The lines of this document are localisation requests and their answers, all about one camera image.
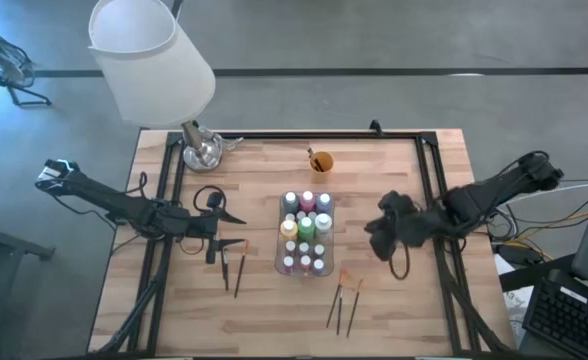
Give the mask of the white printed paper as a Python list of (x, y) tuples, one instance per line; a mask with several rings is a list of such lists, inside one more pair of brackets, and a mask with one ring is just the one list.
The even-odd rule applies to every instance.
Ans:
[[(515, 268), (499, 254), (494, 255), (494, 261), (497, 271), (500, 275), (504, 275), (515, 270)], [(526, 330), (522, 327), (522, 322), (525, 318), (533, 289), (533, 286), (528, 286), (516, 290), (503, 291), (503, 297), (508, 311), (508, 318), (517, 347), (521, 345), (526, 334)]]

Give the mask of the white shade table lamp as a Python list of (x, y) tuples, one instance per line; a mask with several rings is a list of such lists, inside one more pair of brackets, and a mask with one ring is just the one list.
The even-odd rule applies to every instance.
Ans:
[(99, 0), (88, 23), (88, 50), (124, 122), (151, 129), (181, 127), (183, 160), (211, 171), (222, 145), (199, 130), (212, 100), (213, 70), (161, 0)]

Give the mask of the thin brush tan bristles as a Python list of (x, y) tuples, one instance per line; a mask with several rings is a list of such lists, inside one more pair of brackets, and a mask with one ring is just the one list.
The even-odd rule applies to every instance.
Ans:
[[(220, 235), (217, 233), (217, 237), (216, 237), (217, 241), (219, 242), (221, 240)], [(217, 252), (219, 254), (219, 258), (220, 258), (220, 266), (221, 266), (221, 276), (223, 281), (226, 280), (227, 275), (226, 275), (226, 265), (225, 265), (225, 250), (224, 249), (219, 249), (218, 248), (218, 243), (217, 243)]]

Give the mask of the black power adapter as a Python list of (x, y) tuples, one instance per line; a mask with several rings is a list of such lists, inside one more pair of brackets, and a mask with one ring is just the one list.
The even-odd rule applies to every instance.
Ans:
[(539, 252), (528, 246), (518, 244), (503, 244), (497, 247), (497, 253), (508, 263), (519, 266), (533, 266), (545, 262)]

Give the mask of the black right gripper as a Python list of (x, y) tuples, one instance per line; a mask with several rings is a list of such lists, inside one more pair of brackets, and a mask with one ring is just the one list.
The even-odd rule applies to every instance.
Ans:
[(379, 260), (388, 261), (397, 242), (408, 247), (423, 246), (427, 238), (424, 218), (408, 195), (390, 191), (380, 199), (378, 208), (382, 215), (369, 221), (364, 231), (370, 235), (370, 246)]

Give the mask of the large white paint bottle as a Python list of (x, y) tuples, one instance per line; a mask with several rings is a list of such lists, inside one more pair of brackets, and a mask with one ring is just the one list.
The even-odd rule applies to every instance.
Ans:
[(332, 217), (326, 213), (320, 213), (315, 218), (315, 238), (319, 241), (326, 240), (333, 226)]

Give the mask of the black computer keyboard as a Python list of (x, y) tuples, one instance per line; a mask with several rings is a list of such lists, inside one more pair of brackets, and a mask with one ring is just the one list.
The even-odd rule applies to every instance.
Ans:
[(579, 360), (588, 360), (588, 287), (543, 279), (534, 287), (523, 328)]

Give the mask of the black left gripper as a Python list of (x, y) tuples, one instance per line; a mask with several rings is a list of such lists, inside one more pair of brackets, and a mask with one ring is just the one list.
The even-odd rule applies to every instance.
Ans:
[(245, 239), (221, 239), (218, 240), (218, 213), (220, 212), (220, 220), (234, 224), (245, 224), (245, 221), (231, 215), (225, 208), (221, 208), (223, 203), (223, 194), (220, 191), (213, 191), (206, 200), (207, 213), (213, 215), (212, 225), (208, 227), (210, 234), (208, 235), (208, 248), (206, 251), (205, 261), (207, 264), (214, 264), (216, 262), (216, 253), (220, 249), (227, 246), (243, 243)]

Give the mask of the orange plastic cup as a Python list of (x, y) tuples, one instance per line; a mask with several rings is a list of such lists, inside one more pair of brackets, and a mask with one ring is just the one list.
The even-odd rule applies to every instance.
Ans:
[(309, 165), (312, 170), (312, 175), (311, 175), (312, 182), (317, 183), (317, 184), (325, 183), (330, 179), (330, 177), (332, 175), (332, 169), (334, 168), (334, 159), (330, 153), (324, 152), (324, 151), (315, 152), (315, 155), (318, 156), (319, 161), (321, 162), (324, 171), (323, 172), (315, 171), (311, 167), (310, 159), (309, 159)]

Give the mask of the black side desk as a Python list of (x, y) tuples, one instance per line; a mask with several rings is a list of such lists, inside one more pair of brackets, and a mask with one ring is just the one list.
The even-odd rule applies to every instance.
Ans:
[[(516, 290), (522, 287), (533, 286), (535, 287), (539, 284), (543, 279), (548, 279), (551, 281), (562, 282), (567, 284), (569, 282), (579, 282), (585, 287), (588, 285), (584, 284), (580, 278), (575, 276), (573, 270), (571, 269), (572, 262), (574, 257), (572, 255), (563, 256), (556, 260), (552, 260), (549, 262), (545, 262), (538, 265), (533, 265), (527, 268), (522, 268), (515, 270), (513, 272), (509, 272), (507, 274), (500, 276), (500, 282), (502, 287), (507, 290)], [(533, 335), (535, 338), (543, 341), (544, 343), (548, 344), (551, 347), (554, 347), (568, 355), (571, 355), (560, 348), (557, 348), (536, 335)]]

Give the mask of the black furniture leg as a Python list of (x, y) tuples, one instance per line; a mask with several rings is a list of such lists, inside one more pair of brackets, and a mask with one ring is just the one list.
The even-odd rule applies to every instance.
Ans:
[(55, 248), (45, 247), (36, 243), (23, 240), (0, 231), (0, 246), (22, 251), (39, 257), (41, 260), (52, 258)]

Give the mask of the clear plastic bin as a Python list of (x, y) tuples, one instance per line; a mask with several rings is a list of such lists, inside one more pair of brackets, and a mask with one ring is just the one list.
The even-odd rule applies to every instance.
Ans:
[[(302, 195), (303, 192), (304, 191), (295, 192), (298, 195), (299, 200), (300, 200), (300, 196)], [(280, 208), (279, 208), (280, 214), (279, 214), (279, 222), (278, 222), (278, 227), (277, 227), (278, 237), (277, 237), (276, 256), (275, 256), (275, 261), (274, 261), (275, 269), (281, 274), (289, 275), (289, 276), (297, 276), (297, 277), (326, 277), (326, 276), (331, 275), (334, 270), (334, 239), (335, 239), (334, 233), (335, 233), (335, 226), (337, 225), (337, 221), (335, 220), (335, 216), (334, 216), (335, 201), (334, 201), (333, 195), (329, 193), (332, 196), (333, 201), (334, 201), (333, 212), (331, 214), (328, 214), (332, 217), (332, 220), (333, 220), (332, 231), (331, 231), (329, 237), (324, 241), (319, 241), (315, 238), (315, 234), (314, 234), (313, 240), (310, 242), (307, 242), (310, 245), (310, 250), (309, 250), (308, 256), (312, 260), (310, 270), (307, 273), (303, 273), (300, 269), (300, 257), (301, 256), (298, 254), (298, 244), (301, 243), (301, 241), (299, 239), (297, 239), (295, 241), (297, 243), (297, 251), (296, 251), (296, 254), (294, 256), (292, 256), (295, 260), (294, 271), (292, 273), (286, 273), (283, 269), (283, 258), (285, 256), (287, 256), (286, 252), (285, 252), (285, 243), (287, 241), (280, 234), (280, 225), (285, 220), (285, 215), (286, 215), (286, 213), (284, 212), (283, 207), (282, 207), (282, 197), (285, 193), (282, 194), (281, 200), (280, 200)], [(327, 193), (327, 192), (321, 192), (321, 193), (312, 192), (312, 193), (315, 195), (315, 198), (317, 199), (317, 197), (321, 193)], [(314, 247), (317, 244), (322, 244), (325, 247), (325, 253), (322, 257), (317, 257), (314, 255)], [(322, 259), (325, 263), (325, 268), (324, 268), (324, 271), (321, 276), (317, 276), (312, 272), (312, 265), (313, 265), (313, 262), (315, 259)]]

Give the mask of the fan brush orange bristles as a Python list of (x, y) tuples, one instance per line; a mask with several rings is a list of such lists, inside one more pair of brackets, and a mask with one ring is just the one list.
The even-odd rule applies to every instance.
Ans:
[(329, 327), (330, 326), (330, 323), (331, 323), (331, 320), (333, 318), (333, 315), (334, 314), (337, 315), (339, 285), (342, 285), (342, 287), (343, 287), (343, 284), (345, 282), (346, 277), (347, 277), (347, 272), (345, 270), (341, 269), (340, 270), (339, 279), (338, 279), (338, 283), (337, 283), (337, 287), (336, 287), (336, 290), (335, 290), (335, 294), (334, 294), (334, 297), (333, 297), (333, 300), (332, 300), (332, 303), (331, 303), (331, 306), (330, 306), (330, 311), (329, 311), (329, 314), (328, 314), (328, 318), (327, 318), (327, 321), (326, 321), (326, 327)]

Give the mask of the black brush orange bristles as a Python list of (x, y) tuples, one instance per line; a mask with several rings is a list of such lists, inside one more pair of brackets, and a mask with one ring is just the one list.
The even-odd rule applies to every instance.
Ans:
[(241, 259), (240, 259), (240, 263), (239, 263), (239, 267), (238, 267), (237, 279), (236, 279), (236, 284), (235, 284), (235, 291), (234, 291), (234, 298), (235, 299), (238, 297), (238, 293), (240, 290), (240, 283), (241, 283), (241, 279), (242, 279), (242, 274), (243, 274), (243, 269), (244, 269), (248, 249), (249, 249), (249, 240), (244, 240), (242, 255), (241, 255)]

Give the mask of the black metal table frame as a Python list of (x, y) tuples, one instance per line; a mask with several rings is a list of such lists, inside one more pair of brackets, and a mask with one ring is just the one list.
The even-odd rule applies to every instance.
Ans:
[[(219, 264), (207, 264), (196, 239), (174, 245), (161, 304), (143, 314), (138, 349), (158, 357), (401, 357), (447, 356), (454, 342), (470, 343), (464, 315), (449, 325), (432, 243), (397, 252), (392, 263), (374, 255), (365, 224), (379, 215), (390, 190), (423, 203), (442, 187), (473, 179), (460, 130), (252, 131), (213, 172), (178, 167), (165, 152), (168, 135), (145, 131), (138, 140), (129, 181), (146, 173), (148, 193), (164, 185), (181, 203), (194, 206), (202, 186), (221, 187), (228, 211), (245, 224), (223, 223), (221, 237), (249, 240), (238, 297), (234, 298), (243, 243), (229, 251), (229, 291)], [(332, 155), (325, 183), (313, 183), (307, 150)], [(280, 196), (290, 190), (330, 192), (337, 200), (334, 270), (326, 277), (280, 274), (274, 265)], [(340, 335), (334, 314), (326, 321), (340, 270), (343, 284)], [(349, 338), (348, 323), (364, 278)]]

